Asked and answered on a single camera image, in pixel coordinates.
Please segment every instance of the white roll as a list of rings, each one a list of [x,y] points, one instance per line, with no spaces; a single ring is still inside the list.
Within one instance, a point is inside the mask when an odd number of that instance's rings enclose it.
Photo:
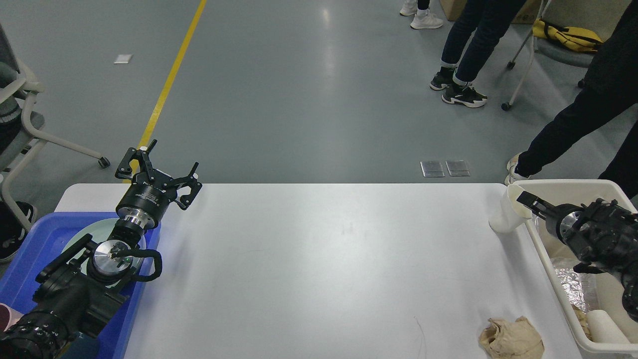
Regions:
[[[587,325],[591,337],[597,343],[629,344],[629,340],[618,325],[604,310],[592,310],[587,313]]]
[[[523,192],[523,188],[513,184],[507,186],[499,206],[489,216],[489,226],[494,232],[511,233],[516,227],[531,218],[531,211],[518,203],[516,199]]]

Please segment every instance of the robotic arm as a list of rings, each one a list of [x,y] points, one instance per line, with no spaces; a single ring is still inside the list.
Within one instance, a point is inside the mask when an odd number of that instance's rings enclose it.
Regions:
[[[581,261],[574,271],[616,277],[625,288],[623,307],[638,321],[638,214],[600,198],[589,206],[554,206],[524,191],[517,201],[543,218],[547,232]]]
[[[131,186],[115,209],[119,220],[109,237],[96,243],[87,234],[42,269],[36,277],[41,286],[33,294],[37,306],[0,333],[1,359],[54,359],[78,332],[96,338],[128,299],[119,294],[126,284],[161,275],[160,253],[141,249],[138,243],[146,230],[158,226],[171,202],[188,209],[202,184],[195,177],[197,162],[181,178],[153,168],[149,153],[156,143],[127,150],[115,176],[131,180]],[[140,171],[131,176],[134,160]],[[182,187],[190,192],[178,195]],[[155,270],[150,275],[138,274],[140,258],[145,257],[153,258]]]

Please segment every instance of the jeans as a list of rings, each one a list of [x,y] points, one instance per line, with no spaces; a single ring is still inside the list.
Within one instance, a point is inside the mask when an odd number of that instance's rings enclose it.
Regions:
[[[476,30],[456,70],[457,79],[464,82],[476,79],[524,3],[525,0],[468,0],[447,35],[441,56],[444,63],[458,63],[470,35]]]
[[[531,176],[554,162],[579,139],[610,122],[636,102],[635,96],[601,95],[584,88],[521,153],[516,173]],[[616,156],[598,177],[617,183],[627,197],[638,194],[638,124],[634,124]]]

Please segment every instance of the gray floor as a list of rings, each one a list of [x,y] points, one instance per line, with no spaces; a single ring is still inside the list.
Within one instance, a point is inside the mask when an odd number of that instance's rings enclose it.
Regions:
[[[46,130],[116,164],[139,142],[198,3],[2,0],[0,20],[47,86],[36,105]],[[490,102],[447,105],[427,84],[452,23],[412,30],[401,3],[209,1],[154,131],[154,165],[181,176],[197,160],[205,183],[502,182],[584,70],[537,57],[503,112],[528,56],[505,70],[529,29],[514,25],[475,81]],[[113,65],[118,54],[133,61]],[[536,178],[596,178],[635,119],[632,108]],[[422,160],[465,160],[471,176],[426,179]],[[48,144],[14,194],[44,214],[74,183],[116,181]]]

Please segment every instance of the aluminum foil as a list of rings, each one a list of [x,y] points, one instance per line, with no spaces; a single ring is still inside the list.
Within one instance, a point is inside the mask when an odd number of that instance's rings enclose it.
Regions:
[[[580,263],[577,259],[555,257],[551,261],[569,302],[585,313],[599,309],[594,274],[574,272]]]

